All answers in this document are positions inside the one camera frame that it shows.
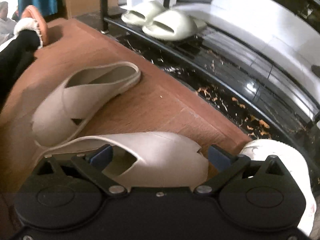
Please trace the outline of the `pink cross-strap mule shoe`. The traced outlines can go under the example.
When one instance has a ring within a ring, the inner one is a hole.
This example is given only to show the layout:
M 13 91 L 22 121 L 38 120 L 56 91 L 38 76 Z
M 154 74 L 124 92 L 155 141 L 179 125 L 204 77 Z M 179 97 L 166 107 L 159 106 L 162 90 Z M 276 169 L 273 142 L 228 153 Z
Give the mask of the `pink cross-strap mule shoe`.
M 45 155 L 88 154 L 110 144 L 113 158 L 102 173 L 128 190 L 132 187 L 189 187 L 194 189 L 208 176 L 208 159 L 201 146 L 171 132 L 139 132 L 89 135 L 48 148 Z
M 140 69 L 120 61 L 75 72 L 37 107 L 31 119 L 36 145 L 55 147 L 74 139 L 95 113 L 139 83 Z

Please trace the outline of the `pale green slide slipper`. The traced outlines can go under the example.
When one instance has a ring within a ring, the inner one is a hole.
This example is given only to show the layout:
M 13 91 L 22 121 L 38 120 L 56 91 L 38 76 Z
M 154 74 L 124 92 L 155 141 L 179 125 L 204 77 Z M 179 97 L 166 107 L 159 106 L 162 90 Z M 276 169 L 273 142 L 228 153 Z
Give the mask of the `pale green slide slipper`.
M 142 27 L 150 37 L 163 41 L 181 41 L 207 28 L 204 20 L 189 16 L 183 11 L 170 9 Z
M 121 20 L 126 24 L 144 26 L 164 11 L 166 8 L 157 1 L 142 2 L 123 13 Z

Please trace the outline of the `white floral pearl flat shoe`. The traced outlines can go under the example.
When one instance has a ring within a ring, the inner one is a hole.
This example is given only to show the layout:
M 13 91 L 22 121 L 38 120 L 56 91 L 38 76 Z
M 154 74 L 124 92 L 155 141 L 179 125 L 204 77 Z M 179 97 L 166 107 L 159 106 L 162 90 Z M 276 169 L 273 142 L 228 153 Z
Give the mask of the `white floral pearl flat shoe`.
M 273 164 L 267 174 L 277 175 L 281 189 L 300 189 L 305 198 L 305 209 L 297 228 L 307 236 L 311 235 L 317 204 L 311 191 L 309 168 L 305 158 L 295 148 L 283 142 L 258 139 L 247 143 L 240 152 L 252 161 L 265 161 L 269 156 L 277 156 L 282 165 Z

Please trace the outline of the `black metal shoe rack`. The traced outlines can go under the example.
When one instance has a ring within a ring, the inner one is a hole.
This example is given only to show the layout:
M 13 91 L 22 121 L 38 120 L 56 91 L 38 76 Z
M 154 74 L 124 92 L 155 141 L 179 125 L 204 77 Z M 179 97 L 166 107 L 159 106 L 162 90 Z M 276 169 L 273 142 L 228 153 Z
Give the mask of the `black metal shoe rack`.
M 146 35 L 121 16 L 157 1 L 204 20 L 181 41 Z M 269 137 L 319 157 L 319 28 L 277 0 L 100 0 L 103 30 L 126 31 L 123 44 L 194 88 L 253 138 Z

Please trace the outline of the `black knit trouser leg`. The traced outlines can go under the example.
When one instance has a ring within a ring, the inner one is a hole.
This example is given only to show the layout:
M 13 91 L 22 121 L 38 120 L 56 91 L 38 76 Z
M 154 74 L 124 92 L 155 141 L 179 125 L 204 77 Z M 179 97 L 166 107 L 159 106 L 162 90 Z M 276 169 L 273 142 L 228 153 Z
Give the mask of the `black knit trouser leg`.
M 33 62 L 40 45 L 37 32 L 25 29 L 1 51 L 1 108 L 19 76 Z

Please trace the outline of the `orange fur-lined slipper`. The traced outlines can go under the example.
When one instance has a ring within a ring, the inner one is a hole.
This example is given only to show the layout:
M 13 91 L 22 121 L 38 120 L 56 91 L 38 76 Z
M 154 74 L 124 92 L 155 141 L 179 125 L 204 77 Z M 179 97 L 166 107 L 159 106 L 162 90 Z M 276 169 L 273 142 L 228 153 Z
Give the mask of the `orange fur-lined slipper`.
M 17 37 L 21 31 L 35 31 L 40 38 L 40 46 L 48 45 L 48 26 L 40 11 L 34 5 L 28 5 L 22 12 L 21 19 L 17 22 L 14 28 L 14 35 Z

